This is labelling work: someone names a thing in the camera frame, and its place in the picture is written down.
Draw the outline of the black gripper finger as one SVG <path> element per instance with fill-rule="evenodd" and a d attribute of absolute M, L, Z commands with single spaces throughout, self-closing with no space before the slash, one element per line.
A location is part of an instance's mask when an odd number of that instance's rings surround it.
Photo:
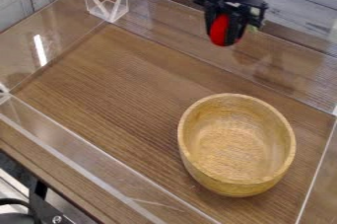
<path fill-rule="evenodd" d="M 205 26 L 206 33 L 212 39 L 225 38 L 225 28 L 226 28 L 226 17 L 217 11 L 217 6 L 206 2 L 204 6 L 205 10 Z"/>
<path fill-rule="evenodd" d="M 229 17 L 229 26 L 225 36 L 225 44 L 233 45 L 242 37 L 245 28 L 249 24 L 250 11 L 248 7 L 233 7 L 226 8 Z"/>

